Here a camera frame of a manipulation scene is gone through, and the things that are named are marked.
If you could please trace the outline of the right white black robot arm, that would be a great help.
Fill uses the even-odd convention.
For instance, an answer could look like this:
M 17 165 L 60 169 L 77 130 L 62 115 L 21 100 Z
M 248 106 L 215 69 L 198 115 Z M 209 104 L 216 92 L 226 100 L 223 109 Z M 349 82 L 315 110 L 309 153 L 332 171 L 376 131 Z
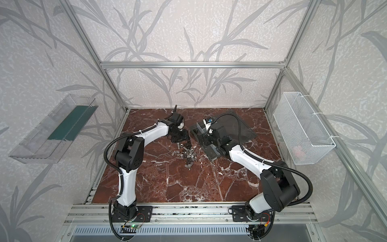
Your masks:
M 219 122 L 224 116 L 236 119 L 237 141 Z M 262 192 L 245 203 L 246 213 L 251 220 L 265 211 L 280 212 L 312 196 L 313 184 L 305 174 L 288 167 L 285 162 L 260 157 L 243 146 L 240 140 L 242 125 L 236 114 L 224 113 L 215 119 L 204 119 L 202 123 L 205 127 L 205 133 L 199 140 L 202 146 L 213 146 L 221 156 L 242 165 L 261 180 Z

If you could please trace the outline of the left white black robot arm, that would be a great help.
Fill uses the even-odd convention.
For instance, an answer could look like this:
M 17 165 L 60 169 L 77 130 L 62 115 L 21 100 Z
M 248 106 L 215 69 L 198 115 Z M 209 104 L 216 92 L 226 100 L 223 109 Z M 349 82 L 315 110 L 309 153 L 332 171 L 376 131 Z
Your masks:
M 145 147 L 155 140 L 169 137 L 172 143 L 190 140 L 184 117 L 175 107 L 171 114 L 148 128 L 124 133 L 113 139 L 103 153 L 104 162 L 119 173 L 118 195 L 111 202 L 113 212 L 129 219 L 137 213 L 136 175 L 143 163 Z

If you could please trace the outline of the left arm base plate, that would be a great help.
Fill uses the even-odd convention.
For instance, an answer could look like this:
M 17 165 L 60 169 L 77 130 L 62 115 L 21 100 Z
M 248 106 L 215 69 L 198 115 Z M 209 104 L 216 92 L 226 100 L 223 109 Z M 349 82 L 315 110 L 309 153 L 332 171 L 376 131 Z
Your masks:
M 153 212 L 152 206 L 136 206 L 129 209 L 113 208 L 111 220 L 117 222 L 150 222 Z

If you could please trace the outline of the grey plastic organizer box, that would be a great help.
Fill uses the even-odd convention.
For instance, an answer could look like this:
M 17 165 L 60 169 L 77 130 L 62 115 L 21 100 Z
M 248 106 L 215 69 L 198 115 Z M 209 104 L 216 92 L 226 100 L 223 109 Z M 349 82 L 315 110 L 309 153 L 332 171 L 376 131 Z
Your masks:
M 218 117 L 207 117 L 189 127 L 210 161 L 220 157 L 230 158 L 234 147 L 252 141 L 257 133 L 235 112 L 230 111 Z

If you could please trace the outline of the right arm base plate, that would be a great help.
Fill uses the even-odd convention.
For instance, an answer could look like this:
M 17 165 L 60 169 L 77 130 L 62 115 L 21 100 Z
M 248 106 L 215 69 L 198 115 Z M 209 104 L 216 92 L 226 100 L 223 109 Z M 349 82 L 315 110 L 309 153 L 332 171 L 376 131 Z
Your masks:
M 268 222 L 272 216 L 271 210 L 256 213 L 245 205 L 233 205 L 228 209 L 228 213 L 232 216 L 233 222 Z

